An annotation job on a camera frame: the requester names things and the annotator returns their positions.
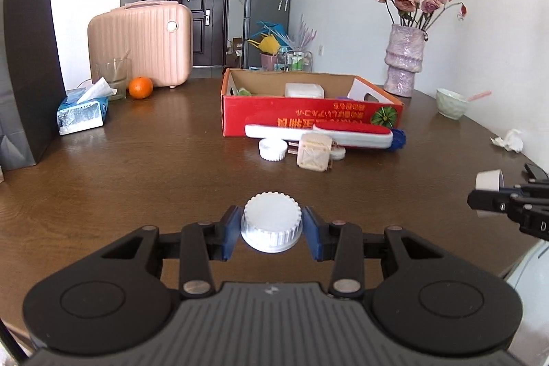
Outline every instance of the blue object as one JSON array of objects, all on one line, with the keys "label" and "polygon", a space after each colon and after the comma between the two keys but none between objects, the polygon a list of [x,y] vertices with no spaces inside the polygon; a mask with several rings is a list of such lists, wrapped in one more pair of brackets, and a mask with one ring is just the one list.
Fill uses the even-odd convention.
[{"label": "blue object", "polygon": [[109,99],[107,97],[95,98],[94,100],[76,104],[85,90],[85,88],[69,90],[67,98],[65,98],[57,109],[59,135],[99,128],[105,123]]},{"label": "blue object", "polygon": [[301,209],[301,220],[303,222],[303,234],[307,240],[312,258],[315,261],[322,261],[322,244],[320,243],[318,227],[306,207]]},{"label": "blue object", "polygon": [[393,144],[387,150],[393,152],[406,145],[406,134],[401,129],[391,129],[391,131],[393,132]]},{"label": "blue object", "polygon": [[286,29],[282,24],[275,24],[274,22],[259,21],[257,25],[261,25],[263,28],[252,35],[251,38],[257,38],[259,35],[273,35],[276,41],[282,46],[290,47],[290,45],[283,39],[283,36],[287,36]]},{"label": "blue object", "polygon": [[234,247],[241,234],[241,220],[244,209],[235,207],[231,216],[225,222],[225,236],[223,239],[222,258],[224,261],[231,259]]}]

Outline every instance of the watermelon picture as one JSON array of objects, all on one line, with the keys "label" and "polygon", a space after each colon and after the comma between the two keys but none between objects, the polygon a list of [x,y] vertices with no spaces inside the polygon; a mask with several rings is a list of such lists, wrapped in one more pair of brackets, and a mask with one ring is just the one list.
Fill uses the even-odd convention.
[{"label": "watermelon picture", "polygon": [[393,128],[396,125],[397,118],[398,113],[394,107],[383,106],[375,111],[370,123],[373,125],[385,126],[386,128]]}]

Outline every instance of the red box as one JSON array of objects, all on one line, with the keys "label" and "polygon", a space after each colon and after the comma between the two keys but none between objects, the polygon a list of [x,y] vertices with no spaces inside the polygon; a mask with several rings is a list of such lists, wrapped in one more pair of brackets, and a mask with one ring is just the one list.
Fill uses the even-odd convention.
[{"label": "red box", "polygon": [[[325,99],[286,98],[286,83],[319,84],[324,88]],[[241,87],[253,95],[238,96]],[[338,100],[339,97],[353,99]],[[382,106],[396,109],[398,126],[403,103],[355,75],[227,69],[221,87],[225,137],[244,137],[246,125],[307,129],[323,121],[370,123]]]}]

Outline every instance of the suitcase handle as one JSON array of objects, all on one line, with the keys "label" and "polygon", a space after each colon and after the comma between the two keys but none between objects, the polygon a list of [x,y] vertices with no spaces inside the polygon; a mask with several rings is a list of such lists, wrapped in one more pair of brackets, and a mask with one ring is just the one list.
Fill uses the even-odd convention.
[{"label": "suitcase handle", "polygon": [[121,7],[125,10],[129,9],[139,9],[141,7],[153,7],[155,5],[165,5],[167,3],[178,3],[177,1],[139,1],[139,2],[133,2],[133,3],[127,3],[124,7]]}]

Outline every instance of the ceramic bowl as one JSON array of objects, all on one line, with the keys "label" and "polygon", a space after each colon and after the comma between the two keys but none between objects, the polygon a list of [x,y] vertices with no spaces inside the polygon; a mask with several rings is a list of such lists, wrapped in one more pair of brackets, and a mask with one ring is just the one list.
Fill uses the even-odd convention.
[{"label": "ceramic bowl", "polygon": [[440,114],[452,120],[459,120],[467,112],[469,102],[463,95],[439,88],[436,91],[436,105]]}]

